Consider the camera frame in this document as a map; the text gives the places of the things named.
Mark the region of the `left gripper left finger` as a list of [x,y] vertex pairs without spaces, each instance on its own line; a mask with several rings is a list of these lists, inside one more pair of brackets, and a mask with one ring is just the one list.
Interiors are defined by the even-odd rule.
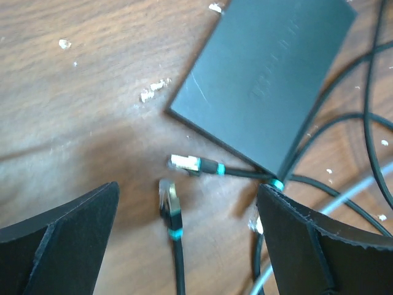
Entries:
[[116,182],[1,229],[1,294],[93,294],[120,197]]

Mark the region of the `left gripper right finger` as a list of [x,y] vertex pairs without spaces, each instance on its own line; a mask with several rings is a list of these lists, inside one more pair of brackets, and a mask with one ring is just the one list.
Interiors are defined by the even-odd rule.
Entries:
[[257,206],[280,294],[392,294],[392,238],[332,219],[267,184]]

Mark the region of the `black network switch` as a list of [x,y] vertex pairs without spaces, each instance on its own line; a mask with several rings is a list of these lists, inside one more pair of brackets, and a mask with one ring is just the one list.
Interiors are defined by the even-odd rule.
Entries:
[[346,1],[231,1],[168,111],[282,178],[355,19]]

